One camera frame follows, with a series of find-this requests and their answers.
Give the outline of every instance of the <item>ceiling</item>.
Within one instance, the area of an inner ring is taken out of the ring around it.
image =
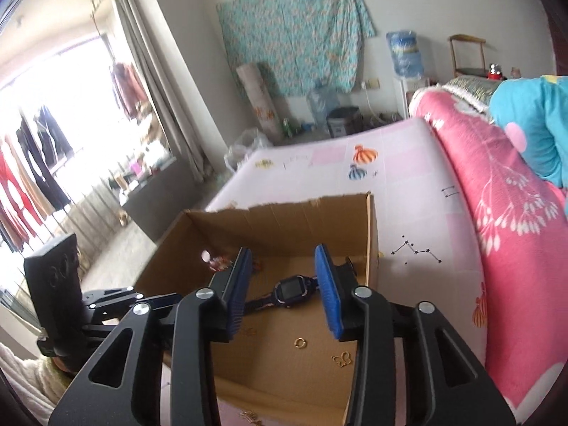
[[[90,23],[92,9],[91,0],[23,0],[0,35],[0,66],[42,39]],[[112,1],[104,0],[97,19],[111,11]]]

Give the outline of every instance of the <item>plastic bag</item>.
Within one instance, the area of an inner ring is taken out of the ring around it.
[[[273,145],[264,133],[261,133],[257,128],[247,129],[229,147],[229,152],[224,156],[225,166],[234,173],[255,151],[270,147],[273,147]]]

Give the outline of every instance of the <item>gold ring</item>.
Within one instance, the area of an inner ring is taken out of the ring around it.
[[[294,341],[294,346],[298,349],[303,349],[308,345],[308,342],[304,338],[298,338]]]

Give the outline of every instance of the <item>metal screw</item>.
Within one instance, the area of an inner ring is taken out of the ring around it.
[[[197,292],[195,293],[195,296],[197,296],[199,299],[209,299],[214,294],[215,294],[215,292],[211,289],[201,289],[201,290],[197,290]]]
[[[370,297],[372,294],[373,292],[368,287],[357,287],[355,289],[355,296],[358,297]]]
[[[428,301],[422,301],[418,305],[418,310],[420,312],[425,313],[425,314],[431,314],[436,310],[436,308],[434,307],[434,305],[432,303],[429,303]]]
[[[136,304],[133,310],[136,315],[144,315],[150,310],[150,306],[146,303],[140,303]]]

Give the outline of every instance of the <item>pink blanket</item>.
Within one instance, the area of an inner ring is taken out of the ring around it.
[[[518,421],[540,404],[568,358],[568,223],[562,202],[505,133],[438,88],[418,93],[465,192],[484,262],[486,368]]]

